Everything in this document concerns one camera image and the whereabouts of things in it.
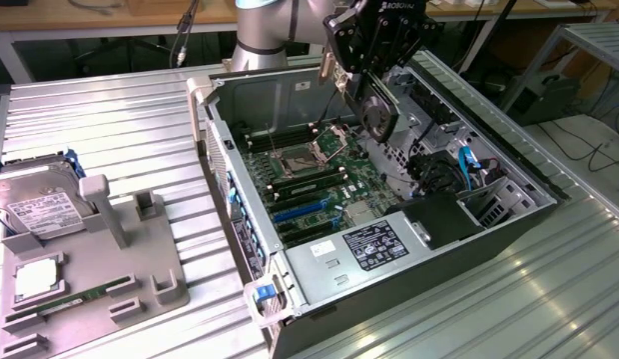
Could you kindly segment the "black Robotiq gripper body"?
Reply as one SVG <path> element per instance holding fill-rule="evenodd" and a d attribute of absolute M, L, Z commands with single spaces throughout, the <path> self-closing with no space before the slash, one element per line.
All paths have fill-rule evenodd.
<path fill-rule="evenodd" d="M 377 24 L 382 19 L 388 22 L 392 39 L 401 18 L 414 20 L 425 15 L 426 1 L 353 1 L 354 9 L 354 39 L 370 41 Z"/>

